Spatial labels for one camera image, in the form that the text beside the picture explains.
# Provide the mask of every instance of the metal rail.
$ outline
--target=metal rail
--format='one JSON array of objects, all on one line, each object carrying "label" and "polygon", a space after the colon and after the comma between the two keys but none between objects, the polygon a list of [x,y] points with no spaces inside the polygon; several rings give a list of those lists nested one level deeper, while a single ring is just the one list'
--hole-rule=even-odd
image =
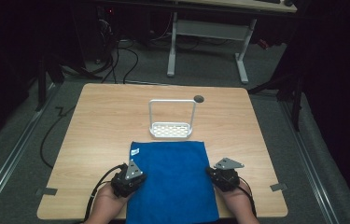
[{"label": "metal rail", "polygon": [[320,206],[320,209],[326,222],[330,224],[340,223],[333,207],[331,206],[331,202],[329,201],[329,196],[326,192],[326,189],[323,186],[320,177],[314,167],[314,164],[309,156],[309,152],[306,148],[306,145],[303,143],[301,134],[300,132],[297,132],[294,129],[294,126],[291,121],[291,110],[289,108],[289,105],[286,102],[279,102],[279,105],[282,108],[282,112],[285,114],[288,127],[291,129],[294,139],[297,142],[298,152],[300,155],[302,166],[305,169],[305,173],[308,177],[312,190],[314,191],[317,203]]},{"label": "metal rail", "polygon": [[47,102],[41,107],[41,109],[35,112],[32,119],[29,121],[28,125],[23,131],[17,144],[14,146],[7,160],[5,161],[2,168],[0,169],[0,193],[3,190],[4,186],[6,185],[6,183],[8,182],[9,178],[11,177],[18,162],[20,161],[21,156],[26,149],[28,140],[32,132],[34,131],[37,123],[40,121],[42,114],[46,110],[50,100],[58,92],[59,88],[60,88],[60,85],[58,84],[57,85],[51,84],[49,86],[49,94],[48,94]]}]

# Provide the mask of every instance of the gray carpet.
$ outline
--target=gray carpet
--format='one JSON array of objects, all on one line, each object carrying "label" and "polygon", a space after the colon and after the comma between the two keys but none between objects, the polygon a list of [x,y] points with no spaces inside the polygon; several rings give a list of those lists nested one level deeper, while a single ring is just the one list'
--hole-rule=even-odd
[{"label": "gray carpet", "polygon": [[[243,85],[233,59],[233,53],[236,52],[236,46],[239,46],[239,43],[225,42],[220,45],[199,43],[196,48],[187,49],[193,48],[196,44],[189,40],[180,41],[176,74],[171,78],[166,76],[168,46],[165,44],[166,42],[162,41],[147,48],[131,42],[121,42],[121,47],[130,46],[128,49],[136,52],[138,56],[137,66],[126,78],[128,85],[136,82],[150,82],[251,89],[269,80],[286,48],[286,46],[280,46],[263,50],[259,46],[251,45],[245,56],[249,84]],[[124,75],[135,62],[136,56],[132,52],[126,49],[119,50],[119,63],[115,70],[118,83],[122,82]],[[90,70],[97,66],[99,65],[88,63]],[[106,83],[113,83],[114,80],[111,74]],[[40,159],[39,150],[49,128],[59,118],[60,109],[57,107],[62,107],[63,111],[66,111],[75,105],[82,86],[88,82],[92,80],[67,75],[64,84],[47,106],[25,146],[21,159],[0,193],[0,223],[74,222],[74,220],[40,220],[36,216],[41,196],[35,193],[37,189],[47,185],[51,171]],[[0,132],[0,169],[25,126],[35,114],[36,84],[30,89],[30,94],[31,96],[17,108]],[[285,103],[276,101],[274,91],[251,95],[251,100],[279,182],[288,186],[288,189],[283,191],[288,215],[280,218],[261,217],[259,221],[261,223],[328,223],[315,197],[305,167],[302,165],[298,142],[283,110]],[[72,113],[69,113],[63,117],[45,140],[43,151],[49,164],[55,162],[71,115]],[[321,139],[305,97],[302,98],[300,127],[301,131],[298,135],[301,136],[310,153],[310,158],[335,210],[338,223],[350,223],[350,191]]]}]

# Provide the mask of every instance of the black tape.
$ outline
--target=black tape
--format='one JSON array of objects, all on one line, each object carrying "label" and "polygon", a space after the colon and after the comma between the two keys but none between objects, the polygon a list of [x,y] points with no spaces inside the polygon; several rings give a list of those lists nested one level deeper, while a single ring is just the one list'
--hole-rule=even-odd
[{"label": "black tape", "polygon": [[288,186],[286,184],[275,184],[275,185],[270,185],[272,191],[277,191],[277,190],[285,190],[288,189]]},{"label": "black tape", "polygon": [[44,189],[37,189],[35,191],[35,196],[41,196],[41,195],[52,195],[55,196],[57,189],[50,189],[50,188],[44,188]]}]

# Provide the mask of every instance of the metal bracket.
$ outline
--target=metal bracket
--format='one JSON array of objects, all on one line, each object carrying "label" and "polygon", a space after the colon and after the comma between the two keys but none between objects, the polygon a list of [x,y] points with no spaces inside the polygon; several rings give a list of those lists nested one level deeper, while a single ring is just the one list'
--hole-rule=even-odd
[{"label": "metal bracket", "polygon": [[133,160],[129,161],[129,166],[126,171],[125,179],[129,180],[135,177],[138,177],[143,174],[143,171],[139,169],[139,167],[134,163]]},{"label": "metal bracket", "polygon": [[230,170],[235,168],[244,168],[245,166],[241,164],[240,162],[233,161],[228,158],[223,158],[221,161],[216,163],[215,168],[218,168],[220,170]]}]

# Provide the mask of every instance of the black cable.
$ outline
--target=black cable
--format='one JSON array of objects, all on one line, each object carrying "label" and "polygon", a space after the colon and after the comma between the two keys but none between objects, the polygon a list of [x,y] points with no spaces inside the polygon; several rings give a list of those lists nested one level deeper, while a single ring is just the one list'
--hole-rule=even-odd
[{"label": "black cable", "polygon": [[114,64],[113,67],[113,78],[114,78],[114,83],[117,84],[117,76],[116,73],[114,71],[114,69],[117,67],[117,64],[119,64],[119,42],[117,44],[117,59],[116,59],[116,64]]},{"label": "black cable", "polygon": [[168,36],[171,36],[171,35],[168,35],[167,33],[168,33],[168,31],[169,31],[169,28],[171,27],[171,24],[173,24],[173,23],[172,23],[172,17],[173,17],[173,16],[174,16],[174,13],[172,12],[172,13],[170,14],[169,21],[168,21],[168,25],[166,26],[165,31],[164,31],[164,32],[162,33],[162,35],[160,35],[159,37],[150,39],[149,41],[150,41],[151,43],[153,43],[153,42],[156,41],[156,40],[160,40],[160,39],[166,38],[166,37],[168,37]]},{"label": "black cable", "polygon": [[128,50],[129,52],[133,53],[134,56],[136,56],[136,62],[134,63],[133,67],[125,74],[125,76],[122,80],[122,84],[125,84],[126,77],[132,72],[132,70],[134,70],[134,68],[137,66],[137,63],[139,62],[139,57],[137,56],[137,54],[133,50],[131,50],[131,49],[124,49],[124,50]]},{"label": "black cable", "polygon": [[221,45],[225,45],[227,42],[230,42],[229,39],[226,39],[226,40],[221,40],[220,43],[215,43],[215,42],[203,40],[202,38],[200,38],[200,41],[204,44],[209,44],[209,45],[214,45],[214,46],[221,46]]},{"label": "black cable", "polygon": [[111,70],[110,71],[108,71],[108,73],[102,78],[102,81],[101,81],[101,83],[104,83],[105,82],[105,80],[108,78],[108,76],[113,72],[113,70],[114,70],[114,65],[113,65],[113,57],[110,57],[110,59],[111,59]]},{"label": "black cable", "polygon": [[241,191],[247,196],[247,198],[248,198],[249,201],[250,201],[251,210],[252,210],[252,212],[253,212],[253,215],[254,215],[255,217],[257,217],[256,206],[254,205],[254,200],[253,200],[253,193],[252,193],[252,191],[251,191],[250,186],[247,184],[247,182],[246,182],[243,178],[241,178],[240,176],[238,176],[238,178],[241,179],[241,180],[243,180],[243,181],[245,182],[245,184],[247,185],[247,187],[250,189],[250,193],[248,193],[245,189],[241,188],[240,186],[234,185],[232,182],[230,182],[228,179],[224,178],[223,176],[220,175],[219,177],[221,177],[221,179],[223,179],[224,181],[226,181],[226,182],[229,183],[230,185],[232,185],[232,186],[238,188],[239,190],[241,190]]},{"label": "black cable", "polygon": [[88,219],[88,217],[90,217],[90,212],[91,212],[91,208],[92,208],[92,203],[93,203],[93,199],[95,198],[96,193],[98,192],[98,188],[103,184],[103,181],[105,180],[105,178],[114,170],[116,169],[122,169],[122,167],[124,166],[124,164],[122,165],[118,165],[115,166],[113,168],[111,168],[109,171],[107,171],[102,178],[99,180],[99,182],[96,184],[95,188],[93,189],[90,199],[88,200],[88,204],[87,204],[87,209],[85,211],[85,216],[84,216],[84,221],[86,221]]},{"label": "black cable", "polygon": [[67,110],[64,114],[62,114],[62,111],[60,113],[60,116],[59,118],[50,126],[49,130],[46,132],[46,135],[44,136],[43,140],[41,141],[41,144],[40,144],[40,158],[42,160],[42,162],[44,162],[44,164],[46,164],[50,169],[53,169],[53,165],[49,164],[46,159],[44,158],[44,155],[43,155],[43,149],[44,149],[44,143],[46,142],[47,140],[47,137],[49,136],[50,132],[53,130],[53,128],[55,127],[55,125],[61,121],[62,118],[66,117],[66,115],[68,113],[70,113],[70,111],[74,110],[76,108],[76,106],[74,105],[73,107],[71,107],[69,110]]},{"label": "black cable", "polygon": [[[166,40],[166,38],[168,38],[168,37],[171,37],[171,35],[164,36],[161,39],[150,40],[150,43],[152,45],[155,45],[155,46],[158,46],[158,47],[166,47],[166,46],[171,45],[171,43],[172,43],[172,41],[170,39]],[[159,41],[165,42],[165,44],[157,44],[156,42],[159,42]]]},{"label": "black cable", "polygon": [[195,48],[197,48],[198,46],[199,46],[199,44],[200,44],[200,38],[198,38],[198,37],[191,37],[190,39],[196,39],[196,44],[194,45],[194,46],[192,46],[191,48],[181,48],[180,46],[178,46],[177,44],[176,44],[176,47],[178,48],[178,49],[184,49],[184,50],[190,50],[190,49],[195,49]]}]

